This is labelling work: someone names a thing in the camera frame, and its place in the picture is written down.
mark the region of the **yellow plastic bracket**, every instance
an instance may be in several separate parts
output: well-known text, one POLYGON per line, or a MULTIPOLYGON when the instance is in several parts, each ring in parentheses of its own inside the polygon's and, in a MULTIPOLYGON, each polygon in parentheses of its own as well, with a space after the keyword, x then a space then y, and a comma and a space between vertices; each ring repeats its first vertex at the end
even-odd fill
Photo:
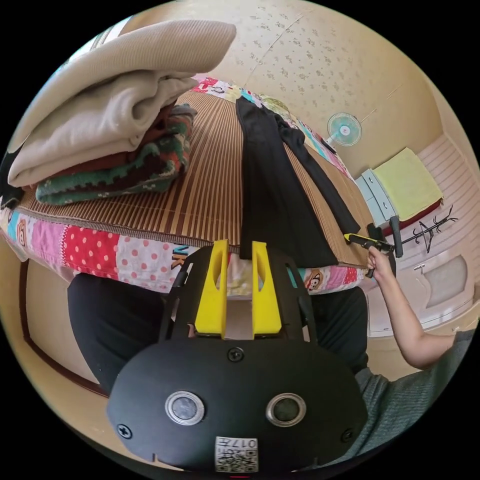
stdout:
POLYGON ((220 335, 222 339, 225 338, 228 259, 229 241, 214 242, 195 319, 195 329, 199 334, 220 335))
POLYGON ((270 270, 267 244, 252 242, 253 289, 251 321, 253 337, 255 335, 275 335, 282 328, 274 279, 270 270))

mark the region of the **folded blanket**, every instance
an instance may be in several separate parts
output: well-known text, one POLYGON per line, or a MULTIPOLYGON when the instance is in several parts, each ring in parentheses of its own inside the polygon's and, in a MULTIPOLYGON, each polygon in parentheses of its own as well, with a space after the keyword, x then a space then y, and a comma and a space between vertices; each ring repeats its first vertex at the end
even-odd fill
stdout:
POLYGON ((420 214, 444 196, 432 174, 409 148, 375 168, 373 173, 401 222, 420 214))
MULTIPOLYGON (((100 158, 95 158, 90 161, 86 161, 84 163, 79 163, 78 165, 71 166, 70 168, 66 168, 65 170, 59 171, 55 173, 50 178, 55 177, 63 177, 65 175, 73 175, 79 174, 81 172, 96 172, 98 170, 107 170, 113 169, 115 167, 119 167, 120 165, 125 165, 130 162, 133 162, 140 153, 142 147, 150 142, 153 142, 167 132, 167 121, 169 115, 172 112, 172 108, 175 106, 174 103, 170 105, 164 106, 156 119, 154 120, 152 126, 146 131, 145 135, 143 136, 140 145, 134 151, 122 151, 120 153, 113 153, 107 156, 101 156, 100 158)), ((33 185, 29 185, 28 187, 22 187, 23 190, 35 190, 38 184, 34 183, 33 185)))
POLYGON ((189 167, 190 136, 196 114, 188 105, 175 106, 165 135, 144 145, 133 162, 49 178, 39 183, 36 199, 44 204, 67 205, 125 194, 165 192, 189 167))
POLYGON ((236 28, 209 20, 157 23, 67 63, 38 93, 10 142, 23 148, 8 183, 23 187, 106 155, 134 151, 159 110, 214 69, 236 28))
POLYGON ((8 183, 23 187, 90 160, 136 150, 159 110, 197 84, 158 75, 163 74, 126 73, 55 110, 23 144, 8 183))

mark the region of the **dresser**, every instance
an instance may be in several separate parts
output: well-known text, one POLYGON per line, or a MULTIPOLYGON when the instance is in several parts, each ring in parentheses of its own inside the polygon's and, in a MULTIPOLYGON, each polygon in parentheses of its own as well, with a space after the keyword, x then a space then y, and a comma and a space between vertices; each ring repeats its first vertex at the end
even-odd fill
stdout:
POLYGON ((397 213, 373 170, 364 171, 355 183, 368 205, 375 226, 387 227, 390 218, 397 213))

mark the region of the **hand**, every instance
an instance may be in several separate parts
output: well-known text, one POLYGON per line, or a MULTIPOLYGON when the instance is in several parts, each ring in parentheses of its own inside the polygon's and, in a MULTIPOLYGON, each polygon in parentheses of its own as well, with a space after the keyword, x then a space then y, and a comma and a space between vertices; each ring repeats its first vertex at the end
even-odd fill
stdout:
POLYGON ((374 246, 368 249, 368 259, 366 263, 369 269, 374 269, 373 278, 378 283, 394 278, 389 258, 374 246))

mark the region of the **electric fan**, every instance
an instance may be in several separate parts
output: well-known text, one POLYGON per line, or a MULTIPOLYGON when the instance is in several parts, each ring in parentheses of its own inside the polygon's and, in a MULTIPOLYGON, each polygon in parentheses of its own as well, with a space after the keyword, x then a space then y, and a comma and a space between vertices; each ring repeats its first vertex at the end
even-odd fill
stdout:
POLYGON ((333 148, 332 143, 336 142, 342 147, 351 147, 355 145, 362 136, 362 126, 360 122, 350 113, 335 113, 328 120, 328 134, 330 137, 327 140, 321 139, 321 142, 332 153, 337 151, 333 148))

